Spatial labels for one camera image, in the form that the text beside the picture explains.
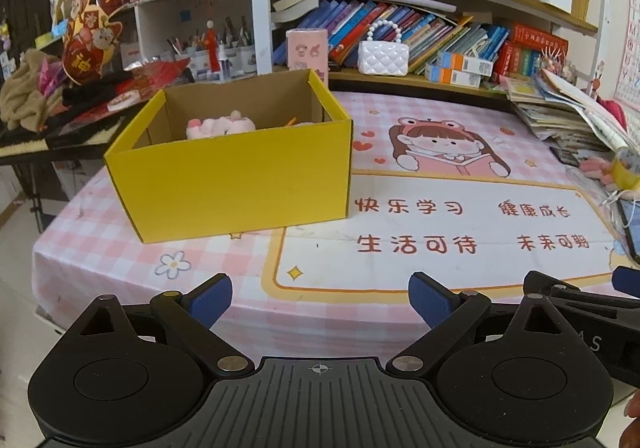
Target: yellow border frame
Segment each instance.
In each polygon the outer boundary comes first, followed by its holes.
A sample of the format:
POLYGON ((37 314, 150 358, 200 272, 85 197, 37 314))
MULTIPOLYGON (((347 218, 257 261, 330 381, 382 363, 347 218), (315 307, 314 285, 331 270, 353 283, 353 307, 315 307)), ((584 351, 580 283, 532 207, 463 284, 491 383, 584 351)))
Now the yellow border frame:
MULTIPOLYGON (((616 232, 606 222, 591 198, 588 197, 579 187, 566 184, 539 183, 537 181, 521 181, 518 179, 496 180, 492 177, 455 177, 455 176, 437 176, 428 173, 415 173, 403 171, 377 171, 377 170, 357 170, 354 169, 351 175, 386 175, 391 177, 420 177, 428 179, 444 179, 451 181, 480 181, 482 183, 501 183, 501 184, 519 184, 526 186, 540 186, 545 188, 556 188, 562 190, 571 190, 578 193, 594 210, 598 219, 604 224, 605 228, 611 234, 612 242, 617 240, 616 232)), ((308 302, 324 302, 324 303, 407 303, 408 296, 406 290, 383 290, 383 289, 313 289, 308 287, 288 287, 277 282, 278 266, 286 237, 286 228, 274 229, 269 241, 267 258, 262 268, 260 284, 262 290, 270 297, 280 300, 308 301, 308 302)), ((605 284, 611 279, 611 273, 599 273, 597 275, 588 275, 586 277, 576 277, 574 279, 566 279, 578 287, 586 287, 589 285, 605 284)), ((452 291, 476 290, 481 291, 488 297, 503 298, 516 297, 522 294, 522 284, 516 285, 493 285, 487 287, 457 287, 452 291)))

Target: cream handbag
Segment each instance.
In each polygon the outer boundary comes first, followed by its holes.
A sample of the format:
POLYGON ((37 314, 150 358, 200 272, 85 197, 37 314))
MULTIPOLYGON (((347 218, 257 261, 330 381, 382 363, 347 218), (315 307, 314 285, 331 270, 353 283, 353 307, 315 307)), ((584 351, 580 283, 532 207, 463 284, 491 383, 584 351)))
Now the cream handbag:
POLYGON ((358 46, 358 70, 363 74, 404 76, 409 71, 409 46, 401 43, 401 30, 394 22, 382 19, 369 27, 367 40, 358 46), (373 40, 373 32, 380 26, 392 26, 396 38, 392 42, 373 40))

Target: white flower print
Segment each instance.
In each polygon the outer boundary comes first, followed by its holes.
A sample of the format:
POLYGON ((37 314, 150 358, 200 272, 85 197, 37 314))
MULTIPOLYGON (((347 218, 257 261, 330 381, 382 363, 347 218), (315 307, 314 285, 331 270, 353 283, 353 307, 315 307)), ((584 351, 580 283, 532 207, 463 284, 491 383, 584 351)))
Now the white flower print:
POLYGON ((156 275, 164 275, 172 281, 177 279, 181 271, 191 269, 191 263, 184 261, 184 251, 176 251, 173 256, 164 254, 160 257, 160 264, 156 268, 156 275))

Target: red heart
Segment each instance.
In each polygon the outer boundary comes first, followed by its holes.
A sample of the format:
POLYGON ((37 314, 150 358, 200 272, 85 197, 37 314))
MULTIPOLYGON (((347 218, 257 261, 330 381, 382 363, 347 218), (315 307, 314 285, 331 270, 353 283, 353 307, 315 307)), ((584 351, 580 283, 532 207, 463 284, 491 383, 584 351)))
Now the red heart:
POLYGON ((373 145, 371 143, 362 143, 361 141, 354 141, 353 142, 353 148, 356 149, 357 151, 368 151, 370 148, 372 148, 373 145))

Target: yellow box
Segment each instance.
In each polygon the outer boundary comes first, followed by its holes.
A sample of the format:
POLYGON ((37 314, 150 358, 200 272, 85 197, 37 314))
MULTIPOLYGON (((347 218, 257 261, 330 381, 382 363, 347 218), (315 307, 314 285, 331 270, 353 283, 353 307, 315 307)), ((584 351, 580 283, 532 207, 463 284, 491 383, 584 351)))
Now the yellow box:
POLYGON ((104 156, 144 243, 342 219, 353 121, 315 72, 156 94, 104 156), (187 141, 191 118, 239 110, 257 130, 187 141), (293 117, 314 125, 284 127, 293 117))

